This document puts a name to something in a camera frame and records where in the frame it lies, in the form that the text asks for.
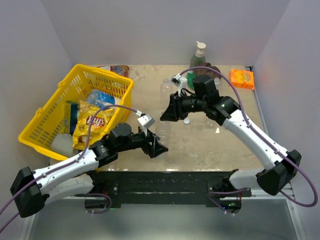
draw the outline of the soap dispenser bottle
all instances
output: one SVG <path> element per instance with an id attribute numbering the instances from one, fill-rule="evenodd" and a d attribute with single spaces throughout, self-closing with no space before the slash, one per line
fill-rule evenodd
<path id="1" fill-rule="evenodd" d="M 205 48 L 206 45 L 203 42 L 196 42 L 197 43 L 197 51 L 196 53 L 192 56 L 191 61 L 190 61 L 190 68 L 198 66 L 201 63 L 206 62 L 206 57 L 205 57 Z"/>

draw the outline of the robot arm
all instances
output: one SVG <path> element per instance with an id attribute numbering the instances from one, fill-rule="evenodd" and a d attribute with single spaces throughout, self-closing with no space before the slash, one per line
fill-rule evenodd
<path id="1" fill-rule="evenodd" d="M 31 181 L 37 181 L 14 200 L 20 216 L 29 217 L 58 199 L 89 193 L 99 183 L 95 182 L 88 172 L 118 159 L 119 152 L 137 148 L 141 148 L 150 158 L 168 151 L 147 128 L 139 127 L 138 133 L 133 133 L 130 125 L 119 123 L 105 138 L 85 151 L 80 159 L 78 158 L 81 154 L 78 154 L 53 166 L 34 171 L 29 167 L 21 169 L 10 188 L 12 195 Z"/>
<path id="2" fill-rule="evenodd" d="M 179 86 L 185 82 L 181 76 L 175 76 L 171 82 Z M 275 152 L 261 137 L 258 137 L 247 125 L 237 102 L 229 96 L 220 96 L 214 80 L 202 75 L 193 79 L 194 92 L 191 95 L 170 95 L 169 106 L 161 116 L 161 121 L 177 122 L 185 119 L 189 113 L 204 112 L 206 116 L 216 121 L 238 137 L 258 158 L 263 169 L 250 171 L 235 170 L 229 176 L 228 184 L 215 186 L 217 192 L 229 192 L 235 189 L 261 187 L 270 195 L 276 195 L 296 175 L 297 170 L 288 164 L 278 153 L 282 153 L 299 166 L 301 155 L 293 150 L 288 152 L 256 126 L 248 116 L 249 124 L 265 139 L 273 143 Z"/>

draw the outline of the plastic water bottle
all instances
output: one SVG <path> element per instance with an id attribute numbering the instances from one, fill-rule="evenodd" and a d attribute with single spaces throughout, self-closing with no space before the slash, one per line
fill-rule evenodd
<path id="1" fill-rule="evenodd" d="M 159 137 L 159 143 L 169 148 L 171 126 L 169 121 L 157 121 L 155 126 L 155 134 Z"/>
<path id="2" fill-rule="evenodd" d="M 170 102 L 170 94 L 172 94 L 173 87 L 169 79 L 165 78 L 160 86 L 160 102 L 161 108 L 166 110 Z"/>

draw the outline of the table surface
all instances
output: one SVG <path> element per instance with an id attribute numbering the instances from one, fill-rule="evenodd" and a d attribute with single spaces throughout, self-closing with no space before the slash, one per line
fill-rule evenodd
<path id="1" fill-rule="evenodd" d="M 134 81 L 132 107 L 159 120 L 163 109 L 160 102 L 160 85 L 163 79 L 180 73 L 187 65 L 130 65 L 129 77 Z M 244 70 L 244 66 L 217 65 L 227 77 L 231 69 Z M 224 80 L 217 89 L 221 96 L 236 100 L 231 87 Z M 247 115 L 262 128 L 253 91 L 237 88 Z M 169 152 L 149 158 L 141 149 L 119 153 L 118 159 L 104 167 L 103 171 L 231 171 L 260 168 L 256 156 L 231 132 L 210 121 L 202 112 L 189 114 L 190 124 L 170 122 Z M 132 131 L 138 131 L 138 121 L 131 114 L 127 123 Z M 154 124 L 150 130 L 155 132 Z"/>

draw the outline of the lays logo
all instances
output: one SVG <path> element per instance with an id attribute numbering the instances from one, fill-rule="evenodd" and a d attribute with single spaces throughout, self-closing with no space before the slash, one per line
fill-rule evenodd
<path id="1" fill-rule="evenodd" d="M 86 118 L 86 124 L 89 125 L 93 116 L 88 116 Z M 102 128 L 105 125 L 105 119 L 100 117 L 95 117 L 92 122 L 92 126 Z"/>

